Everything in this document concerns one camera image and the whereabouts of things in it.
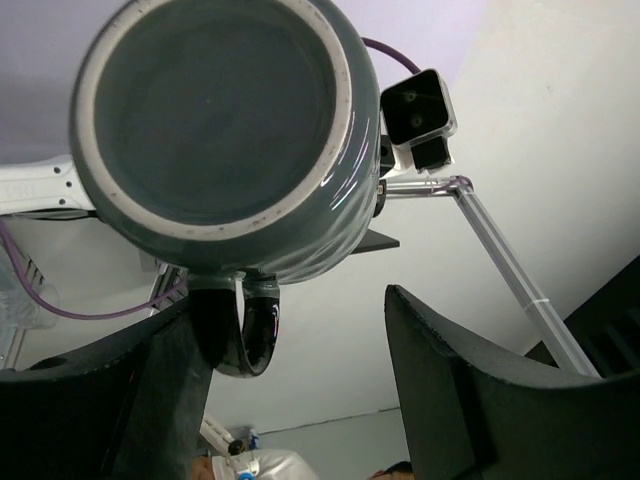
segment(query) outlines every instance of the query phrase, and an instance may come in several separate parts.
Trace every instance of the mug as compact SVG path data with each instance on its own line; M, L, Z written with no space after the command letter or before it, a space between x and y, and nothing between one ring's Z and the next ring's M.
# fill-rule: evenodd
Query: mug
M264 372L279 285L333 268L364 236L379 102L365 46L329 0L132 1L91 45L70 111L78 174L103 221L189 270L219 371Z

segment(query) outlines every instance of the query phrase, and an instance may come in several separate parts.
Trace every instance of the ceiling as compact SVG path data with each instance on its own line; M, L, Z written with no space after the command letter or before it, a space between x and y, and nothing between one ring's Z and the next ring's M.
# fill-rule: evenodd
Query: ceiling
M36 2L42 5L12 2L11 8L24 9L15 23L26 26ZM99 4L108 15L119 2L56 5L61 3ZM453 85L459 128L451 139L457 163L450 171L473 179L562 316L640 253L640 65L632 62L640 50L638 2L404 0L400 9L370 0L366 10L361 0L336 3L363 35L440 69ZM9 2L0 3L0 19L7 18L7 8ZM48 39L72 38L62 13L50 20L42 15ZM104 20L96 18L83 24L87 41L93 23ZM44 53L42 43L23 46L27 34L20 38L17 27L7 34L3 23L0 45L9 35L26 53L0 50L0 93L14 93L0 95L0 158L34 160L64 151L64 116L57 115L60 105L66 109L66 97L51 100L42 92L52 86L65 91L73 62L61 67L54 61L64 52L52 41ZM81 55L84 47L71 50ZM391 60L372 57L382 87L406 77ZM18 111L18 95L37 100L26 103L30 113ZM30 133L36 127L44 132L40 137ZM66 308L110 311L148 294L152 276L141 272L137 252L104 225L14 222L12 228ZM283 288L280 339L267 372L253 380L214 378L208 408L224 424L269 431L396 406L383 319L387 284L403 285L513 351L524 353L538 341L453 201L389 201L373 228L398 238L402 247L350 257L313 281ZM52 331L29 333L21 363L134 320L60 320Z

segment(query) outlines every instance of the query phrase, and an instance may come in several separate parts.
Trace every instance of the black mug handle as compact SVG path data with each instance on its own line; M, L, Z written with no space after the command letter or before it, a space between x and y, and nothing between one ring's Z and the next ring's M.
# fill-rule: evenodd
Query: black mug handle
M189 277L189 314L204 358L231 377L257 377L271 362L280 323L275 278L246 279L244 322L238 316L235 280Z

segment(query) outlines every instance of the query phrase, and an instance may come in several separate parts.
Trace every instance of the metal rod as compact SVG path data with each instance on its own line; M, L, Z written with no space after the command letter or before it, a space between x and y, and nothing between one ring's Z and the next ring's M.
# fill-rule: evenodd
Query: metal rod
M549 299L524 271L511 247L485 210L473 189L461 182L452 185L451 179L431 179L390 183L387 196L432 196L431 192L453 196L465 218L489 253L502 277L521 307L538 327L542 341L558 366L563 370L591 377L600 377L587 355L564 324Z

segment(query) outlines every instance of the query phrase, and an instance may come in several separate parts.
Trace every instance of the camera lens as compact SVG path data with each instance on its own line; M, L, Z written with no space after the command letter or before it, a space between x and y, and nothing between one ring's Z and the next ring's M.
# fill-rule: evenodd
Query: camera lens
M418 94L416 92L414 92L413 90L410 90L408 92L404 92L404 101L407 102L407 103L413 102L417 97L418 97Z
M422 115L412 115L411 116L411 126L413 128L420 128L420 126L424 123L424 118Z

